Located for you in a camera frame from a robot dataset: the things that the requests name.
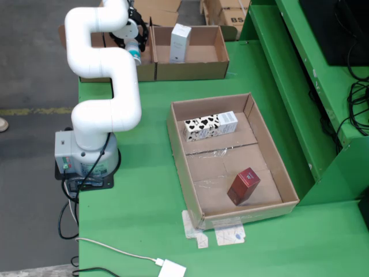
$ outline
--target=white box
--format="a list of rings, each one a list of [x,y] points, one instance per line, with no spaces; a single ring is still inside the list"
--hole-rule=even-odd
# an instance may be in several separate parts
[[[183,135],[187,142],[233,133],[238,120],[233,111],[184,121]]]
[[[186,62],[187,49],[190,45],[191,27],[175,24],[171,38],[169,63]]]

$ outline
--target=gray floor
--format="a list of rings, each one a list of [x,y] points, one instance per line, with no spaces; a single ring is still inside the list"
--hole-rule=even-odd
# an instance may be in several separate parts
[[[183,0],[179,23],[205,24],[198,1]],[[0,134],[0,272],[68,264],[78,253],[57,233],[65,198],[54,179],[54,132],[71,125],[78,96],[57,27],[71,8],[99,2],[0,0],[0,116],[10,124]],[[63,232],[76,231],[67,212]]]

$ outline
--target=cow print box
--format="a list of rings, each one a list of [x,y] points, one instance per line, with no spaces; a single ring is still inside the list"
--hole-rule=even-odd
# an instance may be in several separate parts
[[[184,121],[183,135],[187,142],[233,133],[238,120],[233,111]]]

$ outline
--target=white cable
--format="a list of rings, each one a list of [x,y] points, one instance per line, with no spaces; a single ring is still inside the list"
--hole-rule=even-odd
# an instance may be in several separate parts
[[[143,256],[138,256],[138,255],[134,255],[134,254],[130,254],[130,253],[127,253],[127,252],[124,252],[124,251],[121,251],[117,248],[114,248],[114,247],[111,247],[111,246],[108,246],[106,244],[102,244],[101,242],[98,242],[98,241],[93,241],[92,239],[88,239],[88,238],[76,238],[76,241],[88,241],[88,242],[92,242],[93,244],[98,244],[100,246],[103,246],[103,247],[106,247],[106,248],[109,248],[111,250],[114,250],[118,253],[121,253],[121,254],[124,254],[124,255],[128,255],[128,256],[131,256],[131,257],[135,257],[135,258],[140,258],[140,259],[145,259],[145,260],[150,260],[150,261],[153,261],[154,263],[156,263],[156,259],[153,259],[153,258],[150,258],[150,257],[143,257]]]
[[[68,196],[70,197],[69,195],[69,191],[67,190],[67,185],[66,185],[66,181],[64,181],[64,188],[65,188],[65,192],[68,194]],[[74,216],[74,212],[73,212],[73,209],[71,208],[71,202],[70,202],[70,199],[68,199],[68,202],[69,202],[69,209],[70,209],[70,213],[74,219],[74,221],[77,223],[77,220],[76,220],[76,217]]]

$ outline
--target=power adapter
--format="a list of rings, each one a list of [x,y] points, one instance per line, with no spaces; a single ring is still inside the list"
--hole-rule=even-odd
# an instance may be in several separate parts
[[[184,277],[186,267],[173,263],[169,260],[156,259],[156,265],[161,266],[158,277]]]

